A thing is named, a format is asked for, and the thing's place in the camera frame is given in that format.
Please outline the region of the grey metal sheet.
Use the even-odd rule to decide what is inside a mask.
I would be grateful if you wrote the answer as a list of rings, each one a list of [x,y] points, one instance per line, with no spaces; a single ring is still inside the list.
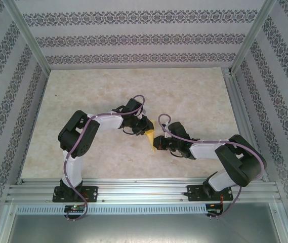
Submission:
[[[236,204],[220,219],[203,214],[17,215],[8,243],[281,243],[267,204]]]

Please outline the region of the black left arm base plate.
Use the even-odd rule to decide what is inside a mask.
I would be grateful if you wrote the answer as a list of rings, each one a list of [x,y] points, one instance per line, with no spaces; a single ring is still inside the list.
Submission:
[[[77,187],[76,190],[89,203],[95,203],[98,196],[98,187],[96,186],[82,186]],[[52,197],[54,203],[81,203],[84,200],[70,187],[57,186],[54,188]]]

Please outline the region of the aluminium mounting rail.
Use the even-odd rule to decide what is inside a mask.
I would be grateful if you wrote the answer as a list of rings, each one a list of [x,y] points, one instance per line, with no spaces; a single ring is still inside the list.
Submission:
[[[153,178],[153,179],[84,179],[84,186],[98,187],[98,204],[187,204],[184,195],[188,185],[199,185],[203,177],[197,178]],[[9,187],[5,203],[15,205],[52,204],[57,179],[23,179]],[[251,182],[242,191],[232,188],[238,203],[279,203],[282,201],[277,184],[261,179]]]

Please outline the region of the yellow cloth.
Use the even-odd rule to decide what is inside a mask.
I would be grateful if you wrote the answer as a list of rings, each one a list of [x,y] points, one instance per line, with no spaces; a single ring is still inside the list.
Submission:
[[[152,122],[152,128],[149,128],[149,130],[150,129],[154,129],[154,133],[148,134],[146,136],[148,138],[148,141],[150,143],[150,146],[151,146],[153,152],[156,152],[156,148],[153,146],[153,141],[154,141],[154,138],[155,138],[155,120],[151,120],[150,119],[150,121]]]

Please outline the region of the aluminium frame post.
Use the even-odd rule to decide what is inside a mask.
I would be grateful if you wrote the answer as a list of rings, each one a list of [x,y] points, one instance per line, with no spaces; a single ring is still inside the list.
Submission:
[[[244,60],[248,50],[250,49],[250,46],[257,37],[259,31],[261,30],[262,25],[264,24],[265,20],[270,14],[275,3],[276,0],[264,1],[230,67],[230,74],[232,76],[234,76],[237,73],[242,61]]]
[[[46,77],[49,77],[51,72],[50,65],[48,64],[45,55],[43,54],[38,42],[36,41],[36,38],[32,34],[26,20],[24,19],[17,4],[15,3],[15,0],[2,0],[2,1],[6,9],[8,10],[10,16],[12,17],[13,21],[17,25],[26,43],[33,52],[39,65],[41,66],[42,71],[45,73]]]

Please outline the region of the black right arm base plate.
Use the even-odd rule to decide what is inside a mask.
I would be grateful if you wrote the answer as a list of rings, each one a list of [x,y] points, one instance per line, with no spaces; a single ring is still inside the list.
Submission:
[[[215,191],[208,185],[188,185],[187,192],[184,193],[189,201],[233,201],[231,187],[226,187],[221,191]]]

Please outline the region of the aluminium side rail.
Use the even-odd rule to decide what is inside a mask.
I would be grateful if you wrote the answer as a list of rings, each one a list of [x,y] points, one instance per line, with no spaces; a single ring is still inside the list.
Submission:
[[[248,112],[245,108],[244,101],[237,84],[237,80],[234,76],[232,76],[229,68],[221,68],[221,72],[224,78],[239,134],[242,135],[250,143],[250,145],[260,153],[252,125],[248,117]]]

